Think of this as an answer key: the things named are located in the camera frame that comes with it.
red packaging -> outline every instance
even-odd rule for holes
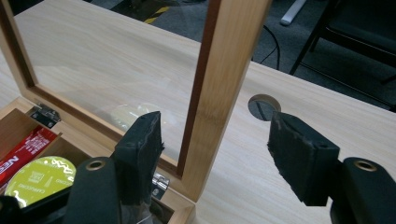
[[[37,126],[0,161],[0,186],[17,173],[22,166],[43,151],[55,138],[50,130]]]

table surface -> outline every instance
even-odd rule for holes
[[[128,32],[137,34],[142,32],[132,29],[135,28],[136,21],[85,2],[73,0],[46,0],[18,16],[17,23],[32,26],[33,29],[41,29],[39,24],[36,24],[38,28],[35,27],[37,21],[25,21],[24,16],[28,18],[32,16],[32,13],[37,13],[40,20],[51,20],[51,16],[55,15],[47,14],[44,18],[42,17],[44,12],[40,12],[40,10],[45,8],[44,6],[61,8],[64,11],[62,20],[58,18],[54,21],[62,24],[67,24],[70,21],[73,26],[81,25],[83,27],[89,14],[80,15],[79,12],[89,10],[92,13],[98,11],[108,14],[106,18],[108,23],[114,20],[122,21],[124,30],[131,28],[128,29]],[[114,23],[114,27],[111,29],[115,30],[118,25],[118,23]],[[175,48],[175,50],[182,50],[185,53],[179,56],[174,54],[173,60],[180,57],[180,62],[186,62],[186,59],[182,58],[183,55],[197,57],[199,43],[143,23],[139,23],[138,26],[144,27],[147,30],[145,32],[152,31],[155,34],[163,34],[169,38],[169,41],[174,39],[175,41],[168,43],[170,49],[167,50],[171,52]],[[32,34],[34,35],[30,35],[29,38],[41,38],[50,43],[52,43],[51,39],[56,39],[55,35],[45,35],[44,32],[38,31]],[[73,35],[72,38],[80,43],[85,43],[83,38],[90,37]],[[109,38],[109,36],[102,35],[96,38],[100,41]],[[157,54],[155,50],[161,50],[154,48],[163,42],[161,39],[149,38],[145,41],[146,44],[153,46],[150,54]],[[36,61],[39,61],[35,58],[35,53],[40,55],[41,50],[44,49],[27,46],[27,50],[34,62],[35,70],[42,73],[47,71],[48,76],[53,71],[57,73],[65,71],[64,66],[56,67],[56,63],[53,63],[51,67],[47,63],[35,64]],[[122,47],[119,47],[118,51],[118,54],[123,57],[131,54],[130,51]],[[51,59],[52,62],[61,62],[62,60],[68,61],[68,57],[67,54],[64,55],[64,58],[62,55],[57,55]],[[86,57],[84,50],[77,51],[76,57],[84,60]],[[160,57],[155,59],[157,61],[152,61],[152,66],[166,62],[158,61],[161,59]],[[105,62],[106,56],[104,55],[101,55],[100,60],[96,61],[98,65]],[[3,107],[17,97],[19,92],[4,57],[0,57],[0,73],[2,84],[0,106]],[[270,122],[258,120],[248,111],[248,101],[258,94],[273,96],[279,101],[283,112],[299,117],[333,141],[341,148],[340,160],[347,157],[361,157],[376,161],[384,166],[393,177],[396,176],[395,114],[260,64],[251,63],[204,193],[196,204],[194,223],[331,223],[329,205],[327,207],[305,207],[279,175],[266,146]]]

black chair leg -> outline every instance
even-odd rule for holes
[[[290,75],[294,75],[294,73],[297,70],[297,67],[300,65],[301,61],[303,60],[305,54],[308,52],[309,47],[312,45],[312,42],[315,41],[317,37],[317,31],[318,27],[316,26],[314,30],[312,31],[311,35],[308,37],[308,39],[305,42],[305,45],[303,46],[303,49],[301,50],[300,54],[298,55],[294,65],[291,67],[291,70],[289,72]]]
[[[311,35],[306,40],[305,45],[303,46],[303,49],[301,50],[299,56],[297,57],[296,62],[291,67],[290,72],[289,72],[290,75],[292,75],[292,76],[294,75],[294,73],[297,70],[297,67],[300,65],[306,52],[309,50],[309,47],[314,42],[315,42],[314,47],[318,43],[318,39],[319,39],[318,32],[320,32],[321,27],[323,27],[324,22],[329,17],[331,10],[335,7],[336,3],[337,3],[337,1],[329,1],[328,5],[325,7],[322,16],[319,18],[318,23],[315,25],[314,30],[312,31]]]
[[[388,83],[390,83],[391,81],[393,81],[393,80],[395,80],[395,79],[396,79],[396,75],[394,75],[393,77],[388,77],[387,79],[382,80],[382,81],[381,81],[381,84],[382,84],[382,85],[388,84]]]

chair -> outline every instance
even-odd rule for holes
[[[395,0],[329,0],[312,34],[290,70],[293,75],[299,65],[326,77],[314,67],[303,63],[309,48],[312,51],[320,38],[343,48],[351,49],[381,63],[396,68],[396,1]],[[396,79],[396,75],[382,80],[383,85]],[[395,105],[359,91],[394,109]]]

yellow disc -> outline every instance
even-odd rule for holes
[[[6,195],[20,208],[35,203],[73,184],[76,167],[61,157],[43,157],[24,165],[9,181]]]

